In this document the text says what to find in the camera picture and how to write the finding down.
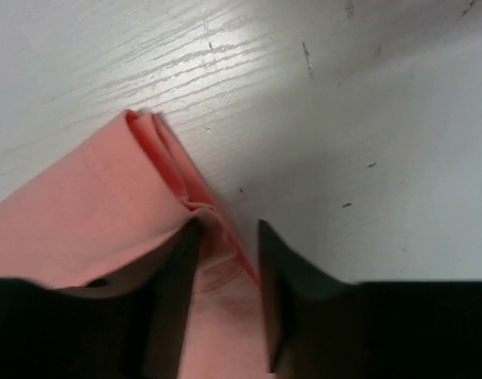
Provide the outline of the pink t shirt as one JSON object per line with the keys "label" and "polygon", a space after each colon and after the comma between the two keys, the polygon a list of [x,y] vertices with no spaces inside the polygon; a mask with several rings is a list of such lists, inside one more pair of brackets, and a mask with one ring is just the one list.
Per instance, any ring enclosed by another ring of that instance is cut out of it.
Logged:
{"label": "pink t shirt", "polygon": [[181,378],[267,378],[258,275],[164,120],[124,111],[0,203],[0,277],[70,287],[205,224]]}

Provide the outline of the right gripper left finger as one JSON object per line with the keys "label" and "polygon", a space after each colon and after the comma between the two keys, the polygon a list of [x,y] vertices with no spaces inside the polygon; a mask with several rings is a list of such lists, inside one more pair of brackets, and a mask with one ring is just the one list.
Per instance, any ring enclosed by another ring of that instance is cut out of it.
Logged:
{"label": "right gripper left finger", "polygon": [[84,286],[0,278],[0,378],[174,378],[202,227]]}

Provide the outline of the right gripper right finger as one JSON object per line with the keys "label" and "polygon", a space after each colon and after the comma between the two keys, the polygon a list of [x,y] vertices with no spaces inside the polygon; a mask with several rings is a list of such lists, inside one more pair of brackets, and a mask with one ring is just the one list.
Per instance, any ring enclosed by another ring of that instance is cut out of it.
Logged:
{"label": "right gripper right finger", "polygon": [[482,281],[345,283],[258,223],[277,378],[482,378]]}

